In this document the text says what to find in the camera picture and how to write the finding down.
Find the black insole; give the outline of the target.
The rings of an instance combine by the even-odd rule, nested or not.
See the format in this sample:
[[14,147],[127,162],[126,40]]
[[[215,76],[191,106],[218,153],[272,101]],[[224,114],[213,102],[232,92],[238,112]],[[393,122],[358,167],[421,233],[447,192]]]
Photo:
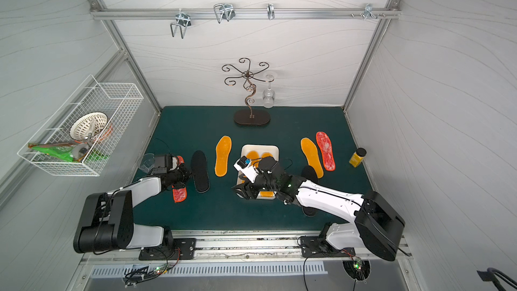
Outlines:
[[210,189],[210,181],[207,169],[207,159],[203,151],[197,150],[192,155],[191,171],[197,192],[207,192]]
[[[310,180],[313,183],[319,182],[319,178],[317,177],[316,171],[311,166],[305,166],[303,168],[302,177]],[[315,215],[318,213],[318,210],[313,207],[302,206],[302,212],[305,216],[312,218],[312,217],[315,217]]]

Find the white storage box tray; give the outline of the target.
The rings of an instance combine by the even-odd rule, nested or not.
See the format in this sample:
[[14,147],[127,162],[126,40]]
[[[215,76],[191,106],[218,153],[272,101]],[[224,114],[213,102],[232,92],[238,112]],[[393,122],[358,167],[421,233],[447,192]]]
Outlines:
[[[253,144],[246,144],[241,149],[241,156],[246,156],[248,152],[251,150],[255,150],[259,153],[260,157],[262,153],[269,152],[272,153],[272,155],[275,158],[275,161],[279,160],[279,148],[276,145],[253,145]],[[274,200],[275,195],[273,191],[265,191],[260,192],[257,199],[263,199],[263,200]]]

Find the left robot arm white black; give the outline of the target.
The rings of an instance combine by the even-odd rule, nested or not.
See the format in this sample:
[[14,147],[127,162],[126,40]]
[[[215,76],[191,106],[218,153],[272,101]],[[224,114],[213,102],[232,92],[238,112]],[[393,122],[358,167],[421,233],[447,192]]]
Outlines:
[[157,250],[169,256],[175,252],[169,228],[136,224],[133,209],[171,188],[183,191],[191,171],[181,156],[165,154],[154,158],[150,173],[114,191],[87,196],[73,247],[76,253],[102,255],[110,251]]

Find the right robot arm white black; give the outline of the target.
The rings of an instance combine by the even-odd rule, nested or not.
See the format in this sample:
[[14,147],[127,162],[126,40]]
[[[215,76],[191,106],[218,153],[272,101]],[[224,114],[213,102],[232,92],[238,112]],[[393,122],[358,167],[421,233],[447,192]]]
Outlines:
[[232,189],[242,199],[258,199],[262,192],[271,192],[283,204],[300,207],[307,217],[325,212],[343,219],[343,224],[329,223],[321,230],[317,244],[323,253],[365,247],[378,258],[394,261],[401,251],[405,221],[375,191],[358,194],[330,189],[319,185],[311,166],[304,167],[301,175],[291,175],[270,156],[257,163],[243,156],[234,168],[242,182]]

